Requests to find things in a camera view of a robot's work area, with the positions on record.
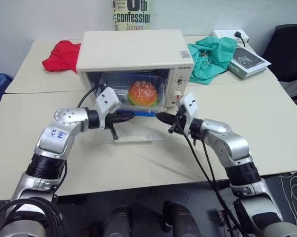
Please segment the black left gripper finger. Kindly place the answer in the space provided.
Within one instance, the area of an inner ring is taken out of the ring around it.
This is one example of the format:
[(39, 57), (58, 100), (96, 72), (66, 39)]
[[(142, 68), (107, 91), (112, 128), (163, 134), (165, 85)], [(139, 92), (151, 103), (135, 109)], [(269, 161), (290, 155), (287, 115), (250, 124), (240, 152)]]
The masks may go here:
[(112, 134), (113, 139), (117, 140), (119, 138), (119, 136), (117, 135), (117, 132), (116, 132), (116, 130), (114, 128), (113, 123), (109, 125), (109, 130), (110, 130), (110, 132)]
[(129, 111), (118, 111), (115, 113), (115, 123), (126, 122), (131, 120), (135, 114)]

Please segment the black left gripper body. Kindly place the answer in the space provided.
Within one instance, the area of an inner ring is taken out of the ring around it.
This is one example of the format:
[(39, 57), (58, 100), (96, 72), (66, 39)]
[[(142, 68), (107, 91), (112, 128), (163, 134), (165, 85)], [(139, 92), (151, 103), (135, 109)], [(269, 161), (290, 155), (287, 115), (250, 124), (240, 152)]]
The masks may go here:
[(118, 114), (113, 113), (113, 114), (107, 114), (105, 118), (105, 128), (111, 128), (113, 127), (114, 123), (117, 123), (118, 121)]

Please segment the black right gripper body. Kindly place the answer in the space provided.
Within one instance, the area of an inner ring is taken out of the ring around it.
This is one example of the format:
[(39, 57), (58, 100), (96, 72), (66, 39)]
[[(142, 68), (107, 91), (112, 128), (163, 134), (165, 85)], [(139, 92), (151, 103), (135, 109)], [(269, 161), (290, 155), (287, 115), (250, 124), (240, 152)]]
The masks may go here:
[(186, 109), (184, 106), (180, 106), (175, 115), (175, 128), (174, 132), (184, 135), (185, 125), (186, 125)]

